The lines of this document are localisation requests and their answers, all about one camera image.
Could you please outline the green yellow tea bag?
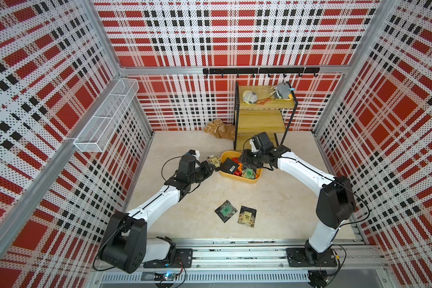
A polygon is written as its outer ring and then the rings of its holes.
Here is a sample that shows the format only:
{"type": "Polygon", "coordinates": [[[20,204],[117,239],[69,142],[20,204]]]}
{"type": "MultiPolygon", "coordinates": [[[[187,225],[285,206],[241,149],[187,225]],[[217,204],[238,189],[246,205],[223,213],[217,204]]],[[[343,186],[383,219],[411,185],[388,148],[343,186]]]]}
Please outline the green yellow tea bag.
{"type": "Polygon", "coordinates": [[[258,177],[258,174],[256,173],[256,170],[247,168],[242,171],[242,177],[248,180],[255,180],[258,177]]]}

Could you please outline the red foil tea bag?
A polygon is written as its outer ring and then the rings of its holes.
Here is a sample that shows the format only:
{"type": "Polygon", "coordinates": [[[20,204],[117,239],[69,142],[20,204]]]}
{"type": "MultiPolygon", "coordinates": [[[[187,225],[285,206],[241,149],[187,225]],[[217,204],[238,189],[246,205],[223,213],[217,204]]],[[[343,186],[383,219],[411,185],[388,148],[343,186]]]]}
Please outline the red foil tea bag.
{"type": "Polygon", "coordinates": [[[231,160],[235,163],[240,163],[239,158],[238,157],[232,157],[231,160]]]}

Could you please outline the dark tea bag barcode side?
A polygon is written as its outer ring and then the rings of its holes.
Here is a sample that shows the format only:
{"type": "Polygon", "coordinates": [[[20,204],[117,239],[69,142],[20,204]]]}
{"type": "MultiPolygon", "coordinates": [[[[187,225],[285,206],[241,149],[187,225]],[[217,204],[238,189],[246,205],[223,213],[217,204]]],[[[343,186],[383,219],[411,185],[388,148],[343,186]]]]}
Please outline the dark tea bag barcode side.
{"type": "Polygon", "coordinates": [[[231,158],[227,158],[222,164],[220,171],[226,174],[235,175],[237,168],[238,168],[238,163],[233,162],[231,158]]]}

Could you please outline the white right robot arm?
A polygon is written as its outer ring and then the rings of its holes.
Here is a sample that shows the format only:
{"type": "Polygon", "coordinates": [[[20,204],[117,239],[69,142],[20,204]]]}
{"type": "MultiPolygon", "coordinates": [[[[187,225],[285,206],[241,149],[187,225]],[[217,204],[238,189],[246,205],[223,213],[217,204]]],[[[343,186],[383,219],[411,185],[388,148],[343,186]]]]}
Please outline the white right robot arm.
{"type": "Polygon", "coordinates": [[[275,146],[265,132],[253,136],[251,148],[244,149],[240,162],[252,169],[279,169],[301,181],[318,196],[319,222],[305,244],[309,255],[327,252],[342,226],[355,212],[356,201],[350,180],[328,174],[298,157],[284,145],[275,146]]]}

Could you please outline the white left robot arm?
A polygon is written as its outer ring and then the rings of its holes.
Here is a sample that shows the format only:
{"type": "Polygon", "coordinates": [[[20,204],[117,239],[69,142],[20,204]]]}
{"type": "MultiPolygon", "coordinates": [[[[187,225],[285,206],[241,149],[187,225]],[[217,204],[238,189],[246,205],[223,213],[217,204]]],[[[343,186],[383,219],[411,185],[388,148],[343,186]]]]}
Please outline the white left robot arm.
{"type": "Polygon", "coordinates": [[[189,150],[178,157],[178,168],[152,198],[128,212],[116,211],[110,217],[95,260],[129,274],[147,262],[174,265],[178,258],[175,242],[166,236],[149,238],[148,231],[169,208],[194,192],[192,185],[199,187],[218,170],[207,160],[201,162],[199,156],[199,151],[189,150]]]}

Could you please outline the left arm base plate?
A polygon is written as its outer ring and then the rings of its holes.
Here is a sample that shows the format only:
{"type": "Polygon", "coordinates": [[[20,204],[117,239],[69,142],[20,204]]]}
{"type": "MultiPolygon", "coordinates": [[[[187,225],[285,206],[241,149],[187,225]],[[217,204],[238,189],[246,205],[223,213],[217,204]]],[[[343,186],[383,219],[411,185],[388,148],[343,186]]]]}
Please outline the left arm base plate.
{"type": "Polygon", "coordinates": [[[191,268],[193,252],[194,250],[190,248],[176,249],[174,258],[145,262],[144,268],[181,268],[181,266],[185,269],[191,268]]]}

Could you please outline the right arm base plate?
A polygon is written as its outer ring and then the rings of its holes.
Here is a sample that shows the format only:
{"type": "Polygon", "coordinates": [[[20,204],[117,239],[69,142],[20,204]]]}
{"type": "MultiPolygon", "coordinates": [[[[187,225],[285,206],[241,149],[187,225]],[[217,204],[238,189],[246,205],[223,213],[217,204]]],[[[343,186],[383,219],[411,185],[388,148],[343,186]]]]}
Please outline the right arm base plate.
{"type": "Polygon", "coordinates": [[[312,248],[287,248],[286,258],[291,268],[337,268],[337,258],[331,248],[317,253],[312,248]]]}

